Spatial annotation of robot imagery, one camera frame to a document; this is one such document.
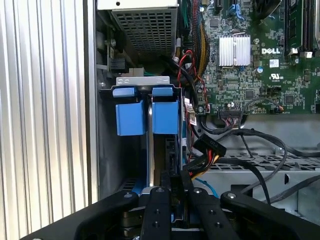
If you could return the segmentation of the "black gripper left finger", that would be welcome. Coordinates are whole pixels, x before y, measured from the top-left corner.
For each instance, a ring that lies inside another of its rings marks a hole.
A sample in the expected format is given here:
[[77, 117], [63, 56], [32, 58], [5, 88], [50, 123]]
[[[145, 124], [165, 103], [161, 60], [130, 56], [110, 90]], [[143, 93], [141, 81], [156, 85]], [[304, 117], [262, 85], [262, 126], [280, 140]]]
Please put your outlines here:
[[171, 237], [170, 174], [148, 194], [118, 191], [24, 237], [26, 240], [168, 240]]

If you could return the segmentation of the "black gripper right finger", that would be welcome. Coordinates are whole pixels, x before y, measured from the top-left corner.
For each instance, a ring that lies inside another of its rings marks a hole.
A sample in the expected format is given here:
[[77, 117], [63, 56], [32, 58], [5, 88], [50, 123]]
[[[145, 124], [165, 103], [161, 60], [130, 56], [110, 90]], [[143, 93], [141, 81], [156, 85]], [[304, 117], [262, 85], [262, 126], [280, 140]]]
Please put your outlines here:
[[220, 198], [195, 187], [188, 172], [180, 174], [187, 198], [209, 240], [318, 240], [320, 227], [241, 193]]

